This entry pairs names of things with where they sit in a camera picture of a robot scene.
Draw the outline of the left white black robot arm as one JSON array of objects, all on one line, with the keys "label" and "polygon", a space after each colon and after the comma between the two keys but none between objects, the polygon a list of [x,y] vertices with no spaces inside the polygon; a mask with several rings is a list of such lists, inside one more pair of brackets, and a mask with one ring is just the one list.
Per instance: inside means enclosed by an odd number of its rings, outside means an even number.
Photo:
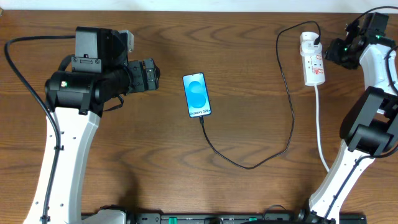
[{"label": "left white black robot arm", "polygon": [[91,143],[104,104],[156,90],[160,71],[151,59],[129,60],[128,30],[78,27],[75,52],[45,83],[47,137],[34,201],[26,223],[82,223],[81,193]]}]

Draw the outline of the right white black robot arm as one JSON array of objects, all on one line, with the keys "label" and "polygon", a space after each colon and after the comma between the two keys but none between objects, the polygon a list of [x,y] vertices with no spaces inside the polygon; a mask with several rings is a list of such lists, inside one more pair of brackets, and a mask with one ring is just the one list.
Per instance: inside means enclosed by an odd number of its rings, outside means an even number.
[{"label": "right white black robot arm", "polygon": [[364,170],[397,152],[397,44],[386,37],[389,16],[379,10],[362,13],[346,25],[346,37],[325,50],[325,59],[337,65],[362,68],[365,91],[345,116],[338,155],[299,212],[299,223],[339,223],[341,206]]}]

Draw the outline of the blue screen Galaxy smartphone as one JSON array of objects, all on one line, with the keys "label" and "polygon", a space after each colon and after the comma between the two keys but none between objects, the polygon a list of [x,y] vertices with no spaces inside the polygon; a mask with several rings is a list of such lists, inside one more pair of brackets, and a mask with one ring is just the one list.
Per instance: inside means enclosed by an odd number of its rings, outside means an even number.
[{"label": "blue screen Galaxy smartphone", "polygon": [[185,75],[182,80],[189,117],[210,115],[211,105],[204,73]]}]

